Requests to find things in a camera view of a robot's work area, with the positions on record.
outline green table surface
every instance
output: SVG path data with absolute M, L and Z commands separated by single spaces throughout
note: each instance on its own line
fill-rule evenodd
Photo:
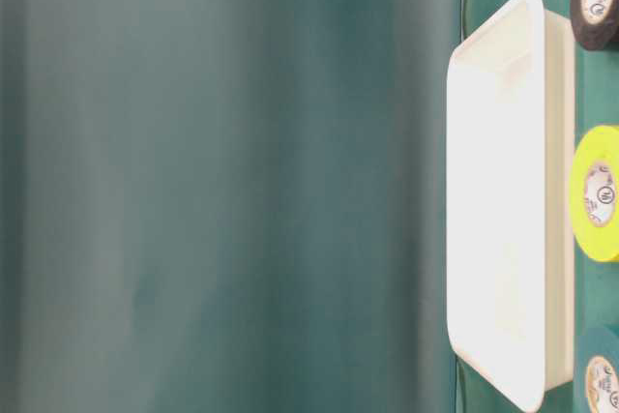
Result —
M 474 31 L 507 0 L 463 0 L 464 36 Z M 548 10 L 569 17 L 570 0 L 544 0 Z M 619 54 L 576 49 L 576 142 L 594 126 L 619 122 Z M 619 320 L 619 266 L 597 264 L 579 248 L 575 257 L 575 340 L 592 326 Z M 458 407 L 467 412 L 518 411 L 473 369 L 458 363 Z M 542 412 L 576 412 L 572 383 L 546 394 Z
M 0 410 L 453 412 L 459 0 L 0 0 Z

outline black tape roll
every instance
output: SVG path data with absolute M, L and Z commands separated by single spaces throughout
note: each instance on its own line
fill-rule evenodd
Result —
M 576 40 L 587 50 L 619 48 L 619 0 L 571 0 Z

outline green tablecloth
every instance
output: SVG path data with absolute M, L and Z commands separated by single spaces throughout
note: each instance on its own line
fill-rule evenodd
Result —
M 459 0 L 1 0 L 0 410 L 452 412 Z
M 462 23 L 469 34 L 507 0 L 463 0 Z M 569 17 L 570 0 L 544 0 L 545 7 Z M 619 123 L 619 54 L 611 51 L 576 52 L 576 141 L 596 125 Z M 619 266 L 596 264 L 576 252 L 575 335 L 591 326 L 619 321 Z M 508 412 L 517 409 L 494 391 L 470 367 L 458 368 L 458 410 L 470 413 Z M 572 384 L 547 394 L 545 413 L 576 411 Z

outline teal fabric backdrop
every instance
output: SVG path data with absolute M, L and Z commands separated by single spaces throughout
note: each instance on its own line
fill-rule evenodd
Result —
M 1 0 L 0 409 L 445 412 L 459 0 Z

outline printed logo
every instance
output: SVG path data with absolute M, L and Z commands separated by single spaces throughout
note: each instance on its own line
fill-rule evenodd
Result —
M 604 10 L 606 10 L 606 7 L 602 4 L 593 4 L 589 8 L 589 12 L 591 12 L 591 15 L 594 16 L 602 16 L 604 14 Z
M 619 392 L 613 391 L 612 394 L 610 394 L 610 404 L 615 409 L 619 409 Z
M 598 189 L 598 200 L 607 205 L 615 199 L 615 191 L 609 186 L 603 186 Z

